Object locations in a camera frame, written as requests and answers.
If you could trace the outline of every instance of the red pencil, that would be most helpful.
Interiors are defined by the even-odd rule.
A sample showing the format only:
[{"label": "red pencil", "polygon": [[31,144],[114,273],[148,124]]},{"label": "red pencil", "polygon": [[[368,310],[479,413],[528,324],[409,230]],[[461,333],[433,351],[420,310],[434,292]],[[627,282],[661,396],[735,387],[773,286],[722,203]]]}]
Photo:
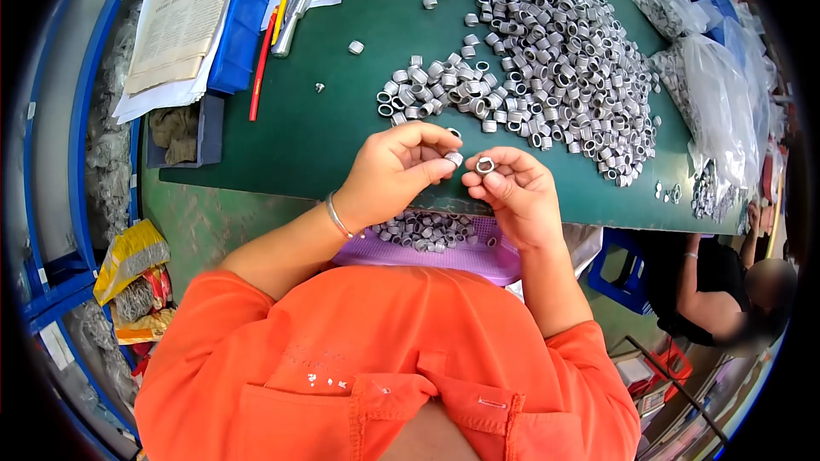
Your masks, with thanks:
[{"label": "red pencil", "polygon": [[267,30],[265,31],[265,40],[261,43],[261,51],[259,52],[259,63],[257,64],[257,77],[253,83],[253,96],[251,97],[251,114],[250,121],[256,121],[257,109],[259,109],[259,91],[261,90],[261,77],[265,72],[265,62],[267,61],[267,53],[271,49],[271,36],[273,36],[273,25],[276,23],[276,16],[279,13],[279,6],[273,8],[271,13],[271,21],[267,23]]}]

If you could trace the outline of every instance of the orange shirt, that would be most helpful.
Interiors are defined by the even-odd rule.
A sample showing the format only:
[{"label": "orange shirt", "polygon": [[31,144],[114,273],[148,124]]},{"label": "orange shirt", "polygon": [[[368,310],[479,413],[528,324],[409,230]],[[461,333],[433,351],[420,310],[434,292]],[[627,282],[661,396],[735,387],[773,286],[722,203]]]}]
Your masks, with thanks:
[{"label": "orange shirt", "polygon": [[431,396],[483,459],[632,459],[639,420],[597,323],[546,341],[464,271],[344,267],[280,302],[195,278],[135,414],[152,461],[376,459]]}]

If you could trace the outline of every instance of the person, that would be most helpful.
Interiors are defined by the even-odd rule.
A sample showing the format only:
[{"label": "person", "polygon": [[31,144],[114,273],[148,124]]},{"label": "person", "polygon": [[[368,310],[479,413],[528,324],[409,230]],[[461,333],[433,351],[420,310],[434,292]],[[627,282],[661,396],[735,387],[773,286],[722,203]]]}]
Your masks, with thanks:
[{"label": "person", "polygon": [[524,303],[466,271],[339,267],[354,234],[451,178],[462,146],[370,136],[329,201],[190,284],[135,404],[163,459],[632,459],[636,407],[562,239],[552,175],[515,148],[463,175],[521,257]]},{"label": "person", "polygon": [[634,234],[643,252],[647,296],[659,328],[696,344],[749,353],[783,333],[796,274],[786,261],[770,259],[758,262],[767,267],[755,270],[763,276],[747,277],[758,266],[754,255],[760,208],[754,201],[747,216],[750,230],[739,253],[700,233]]}]

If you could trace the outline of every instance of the purple plastic tray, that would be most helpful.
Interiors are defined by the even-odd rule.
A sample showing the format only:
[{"label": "purple plastic tray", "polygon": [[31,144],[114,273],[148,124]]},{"label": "purple plastic tray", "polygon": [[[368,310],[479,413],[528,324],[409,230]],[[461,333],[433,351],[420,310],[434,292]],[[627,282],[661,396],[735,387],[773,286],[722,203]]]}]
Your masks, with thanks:
[{"label": "purple plastic tray", "polygon": [[[518,250],[511,245],[498,229],[494,218],[472,218],[478,242],[459,242],[444,253],[419,253],[379,240],[369,228],[365,238],[351,239],[333,258],[339,265],[423,265],[448,269],[461,269],[485,277],[498,286],[517,282],[521,274]],[[487,246],[487,239],[494,236],[498,242]]]}]

